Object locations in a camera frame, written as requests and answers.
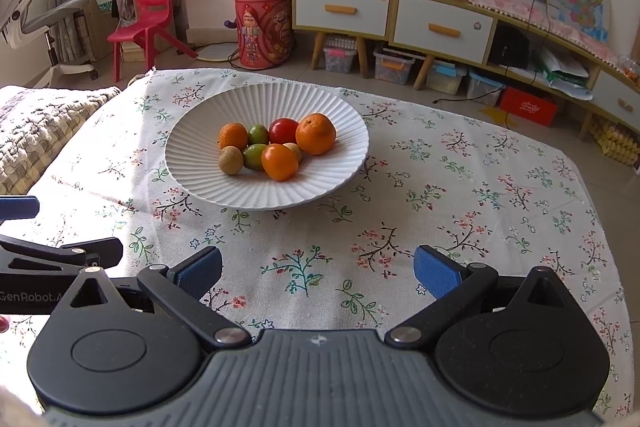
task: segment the black speaker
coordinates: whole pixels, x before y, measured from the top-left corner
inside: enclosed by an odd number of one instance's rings
[[[489,62],[526,70],[529,66],[529,39],[514,26],[498,23]]]

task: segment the orange drawer handle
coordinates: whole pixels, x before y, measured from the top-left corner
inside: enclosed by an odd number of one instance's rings
[[[439,24],[429,23],[429,31],[453,37],[454,39],[457,39],[460,36],[460,30],[454,30],[453,28],[447,28],[446,26],[440,26]]]
[[[631,105],[630,103],[626,103],[624,100],[622,100],[622,98],[618,99],[618,105],[625,111],[629,111],[629,112],[634,111],[634,106]]]
[[[325,4],[324,11],[329,13],[342,13],[344,15],[356,15],[357,8],[353,6],[338,6],[337,4]]]

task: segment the tile floor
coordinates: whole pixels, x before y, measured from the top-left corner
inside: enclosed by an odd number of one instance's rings
[[[281,78],[310,82],[325,86],[340,86],[398,98],[409,102],[420,103],[430,107],[450,110],[479,120],[490,121],[490,118],[478,109],[483,106],[477,102],[439,102],[442,93],[432,90],[415,91],[410,86],[398,86],[381,80],[370,78],[364,80],[354,70],[350,75],[328,73],[323,69],[309,69],[310,52],[298,50],[283,66],[265,72]],[[156,59],[156,67],[161,70],[182,68],[228,67],[228,64],[216,64],[192,59],[186,55],[177,55],[174,50],[167,50]],[[78,74],[61,80],[58,87],[68,89],[99,89],[112,86],[111,58],[97,64],[100,78],[89,79],[88,74]],[[122,81],[118,87],[124,89],[130,78],[144,73],[142,62],[125,62],[122,65]],[[562,116],[554,120],[552,128],[543,127],[516,116],[510,116],[516,126],[514,130],[536,140],[562,150],[580,169],[595,208],[600,216],[609,241],[609,246],[620,273],[620,279],[626,294],[626,303],[632,322],[632,334],[636,349],[640,349],[640,284],[636,274],[640,273],[640,255],[638,240],[640,233],[640,177],[629,167],[607,158],[600,153],[597,144],[590,138],[578,140],[579,123]],[[636,366],[636,396],[640,396],[640,364]]]

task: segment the white drawer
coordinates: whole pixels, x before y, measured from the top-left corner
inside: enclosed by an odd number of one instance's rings
[[[598,75],[591,103],[640,130],[640,94],[609,73],[601,71]]]
[[[482,63],[493,22],[486,15],[437,1],[400,0],[393,40]]]
[[[296,0],[296,25],[382,37],[388,8],[389,0]]]

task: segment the pink cloth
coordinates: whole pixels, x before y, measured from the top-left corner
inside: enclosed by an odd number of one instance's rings
[[[468,0],[471,4],[496,11],[503,15],[508,15],[522,21],[529,20],[530,4],[516,0]],[[530,23],[536,28],[547,31],[551,24],[550,33],[580,46],[585,51],[590,52],[594,57],[607,62],[611,66],[618,68],[618,56],[602,42],[591,38],[580,30],[569,26],[557,19],[551,19],[546,13],[538,8],[534,8],[531,13]]]

